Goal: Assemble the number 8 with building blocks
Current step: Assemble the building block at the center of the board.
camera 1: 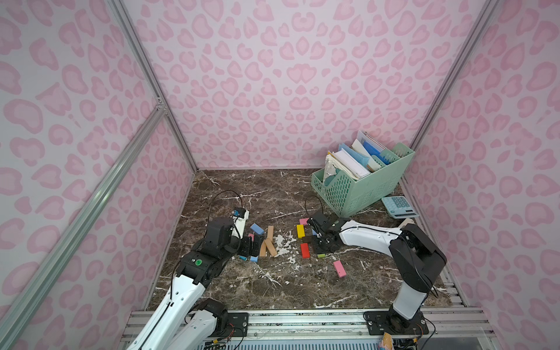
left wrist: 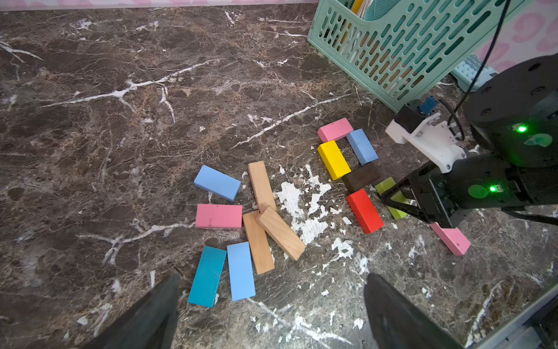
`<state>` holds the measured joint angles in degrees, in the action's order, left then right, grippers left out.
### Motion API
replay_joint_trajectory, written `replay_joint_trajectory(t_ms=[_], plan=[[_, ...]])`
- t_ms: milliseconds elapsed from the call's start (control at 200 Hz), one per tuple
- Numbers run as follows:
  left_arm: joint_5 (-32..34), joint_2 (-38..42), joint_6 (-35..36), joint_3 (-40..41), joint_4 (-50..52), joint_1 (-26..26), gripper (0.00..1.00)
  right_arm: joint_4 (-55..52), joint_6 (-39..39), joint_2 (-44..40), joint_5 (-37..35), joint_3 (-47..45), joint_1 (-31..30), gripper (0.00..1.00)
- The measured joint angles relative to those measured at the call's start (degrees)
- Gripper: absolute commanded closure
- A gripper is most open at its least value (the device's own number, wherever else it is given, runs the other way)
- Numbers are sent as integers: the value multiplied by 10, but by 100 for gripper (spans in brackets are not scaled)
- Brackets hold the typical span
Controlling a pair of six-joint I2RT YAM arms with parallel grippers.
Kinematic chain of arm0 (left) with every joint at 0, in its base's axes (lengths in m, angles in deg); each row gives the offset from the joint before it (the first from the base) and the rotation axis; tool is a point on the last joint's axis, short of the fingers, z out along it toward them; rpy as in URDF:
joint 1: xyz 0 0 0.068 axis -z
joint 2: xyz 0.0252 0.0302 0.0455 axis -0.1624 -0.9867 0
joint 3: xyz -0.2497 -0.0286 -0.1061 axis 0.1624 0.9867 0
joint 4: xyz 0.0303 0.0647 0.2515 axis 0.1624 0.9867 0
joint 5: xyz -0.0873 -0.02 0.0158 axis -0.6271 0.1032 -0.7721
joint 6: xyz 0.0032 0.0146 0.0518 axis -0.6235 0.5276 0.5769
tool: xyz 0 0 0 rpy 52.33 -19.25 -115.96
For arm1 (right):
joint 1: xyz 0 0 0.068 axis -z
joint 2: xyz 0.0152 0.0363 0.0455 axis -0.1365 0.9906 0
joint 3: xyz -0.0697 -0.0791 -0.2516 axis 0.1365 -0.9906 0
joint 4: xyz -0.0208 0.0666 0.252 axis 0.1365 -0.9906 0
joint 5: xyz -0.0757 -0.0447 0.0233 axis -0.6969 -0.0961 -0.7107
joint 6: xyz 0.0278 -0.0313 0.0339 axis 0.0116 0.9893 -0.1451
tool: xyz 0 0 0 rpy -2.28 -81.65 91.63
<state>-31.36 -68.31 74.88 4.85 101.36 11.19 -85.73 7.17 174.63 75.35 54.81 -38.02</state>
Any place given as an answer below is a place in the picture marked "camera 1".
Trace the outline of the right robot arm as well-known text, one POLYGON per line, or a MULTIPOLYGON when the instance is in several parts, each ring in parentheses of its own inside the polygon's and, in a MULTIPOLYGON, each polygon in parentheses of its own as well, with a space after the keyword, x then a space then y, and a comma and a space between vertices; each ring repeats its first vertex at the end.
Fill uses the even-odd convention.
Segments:
POLYGON ((328 217, 320 211, 310 216, 307 224, 315 232, 313 245, 319 252, 334 253, 343 246, 356 246, 393 259, 402 284, 388 311, 391 321, 405 324, 419 315, 447 264, 446 255, 415 224, 382 228, 335 214, 328 217))

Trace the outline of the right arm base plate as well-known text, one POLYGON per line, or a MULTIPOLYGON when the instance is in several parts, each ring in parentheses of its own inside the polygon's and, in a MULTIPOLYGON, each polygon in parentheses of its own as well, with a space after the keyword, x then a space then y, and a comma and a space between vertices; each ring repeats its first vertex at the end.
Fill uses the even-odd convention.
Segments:
POLYGON ((390 309, 384 312, 365 312, 363 318, 369 335, 406 335, 421 337, 429 333, 426 319, 421 311, 417 311, 412 319, 405 319, 398 312, 390 309))

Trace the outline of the yellow block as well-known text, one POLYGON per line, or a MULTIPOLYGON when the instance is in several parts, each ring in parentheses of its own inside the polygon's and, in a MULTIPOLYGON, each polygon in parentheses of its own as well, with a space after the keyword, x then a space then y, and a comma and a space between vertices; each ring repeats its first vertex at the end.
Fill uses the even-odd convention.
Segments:
POLYGON ((304 225, 297 225, 296 226, 298 239, 303 239, 306 236, 304 225))

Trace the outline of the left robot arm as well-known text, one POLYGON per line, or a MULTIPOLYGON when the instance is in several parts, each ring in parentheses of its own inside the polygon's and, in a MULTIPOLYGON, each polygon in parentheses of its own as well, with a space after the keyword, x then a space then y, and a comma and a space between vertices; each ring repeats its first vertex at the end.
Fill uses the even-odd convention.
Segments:
POLYGON ((205 236, 175 268, 168 292, 129 349, 199 349, 210 338, 228 341, 247 336, 248 315, 230 316, 223 303, 201 300, 211 281, 224 270, 247 240, 249 212, 209 221, 205 236))

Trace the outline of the red block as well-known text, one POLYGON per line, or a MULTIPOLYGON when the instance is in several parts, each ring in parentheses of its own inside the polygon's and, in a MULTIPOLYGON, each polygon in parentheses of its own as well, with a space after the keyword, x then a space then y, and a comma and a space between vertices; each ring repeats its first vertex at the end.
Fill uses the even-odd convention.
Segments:
POLYGON ((300 245, 300 250, 303 259, 309 259, 311 257, 309 245, 307 243, 302 243, 300 245))

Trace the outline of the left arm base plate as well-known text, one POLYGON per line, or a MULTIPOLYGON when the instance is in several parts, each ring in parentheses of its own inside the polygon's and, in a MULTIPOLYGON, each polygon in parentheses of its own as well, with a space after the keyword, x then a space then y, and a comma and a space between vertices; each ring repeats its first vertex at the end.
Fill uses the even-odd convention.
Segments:
POLYGON ((207 310, 199 310, 191 318, 193 325, 200 323, 202 329, 194 327, 207 338, 245 337, 248 333, 249 314, 246 312, 224 312, 214 315, 207 310))

